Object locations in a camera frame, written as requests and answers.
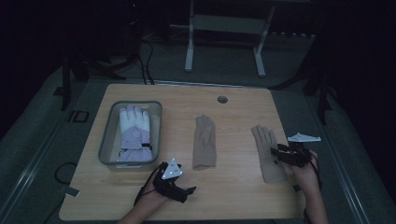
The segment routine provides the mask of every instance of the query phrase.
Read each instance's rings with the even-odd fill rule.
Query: white table leg
[[[190,72],[192,70],[192,59],[194,56],[194,0],[190,0],[190,26],[189,26],[189,45],[187,46],[186,65],[184,70]]]
[[[265,77],[264,65],[262,63],[262,47],[264,45],[265,37],[268,35],[268,29],[270,28],[271,19],[274,16],[275,7],[271,7],[268,14],[267,20],[262,27],[262,36],[260,38],[260,43],[257,47],[253,48],[254,58],[256,60],[257,72],[259,77]]]

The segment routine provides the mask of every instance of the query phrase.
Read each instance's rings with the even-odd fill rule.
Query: wooden tabletop
[[[226,96],[228,102],[218,102]],[[211,220],[302,217],[304,197],[290,181],[266,184],[251,128],[260,124],[287,144],[271,95],[265,89],[111,84],[107,87],[60,211],[63,220],[117,220],[132,207],[151,171],[114,172],[98,160],[111,106],[117,101],[158,101],[163,106],[161,161],[176,158],[183,175],[178,187],[197,187],[185,203],[169,201],[149,220]],[[217,167],[192,169],[195,118],[216,125]]]

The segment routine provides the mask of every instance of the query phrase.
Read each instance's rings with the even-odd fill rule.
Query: transparent plastic bin
[[[148,111],[150,121],[150,144],[152,147],[152,161],[118,161],[121,151],[121,131],[120,131],[120,109],[127,105],[142,107]],[[160,153],[160,133],[161,120],[163,116],[163,106],[156,101],[119,101],[111,106],[108,115],[105,133],[102,144],[99,148],[98,158],[102,164],[108,166],[113,171],[146,171],[158,166],[158,155]]]

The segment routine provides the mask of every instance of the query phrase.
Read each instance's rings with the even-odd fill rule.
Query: tan glove
[[[256,139],[259,150],[260,167],[262,168],[262,178],[265,183],[276,183],[287,179],[283,162],[278,161],[271,155],[270,147],[277,148],[274,132],[268,131],[266,127],[257,125],[251,128]]]
[[[216,166],[215,123],[210,117],[202,115],[196,118],[192,168]]]

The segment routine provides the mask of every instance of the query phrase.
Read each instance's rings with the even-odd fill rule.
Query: white metal frame
[[[192,59],[194,54],[194,30],[210,30],[222,32],[236,32],[244,34],[261,35],[259,45],[253,48],[259,77],[265,77],[264,65],[262,62],[262,47],[265,37],[268,35],[271,19],[274,16],[275,7],[271,7],[266,20],[233,18],[221,16],[208,16],[194,14],[194,0],[190,0],[190,26],[189,45],[187,47],[186,64],[184,70],[192,70]]]

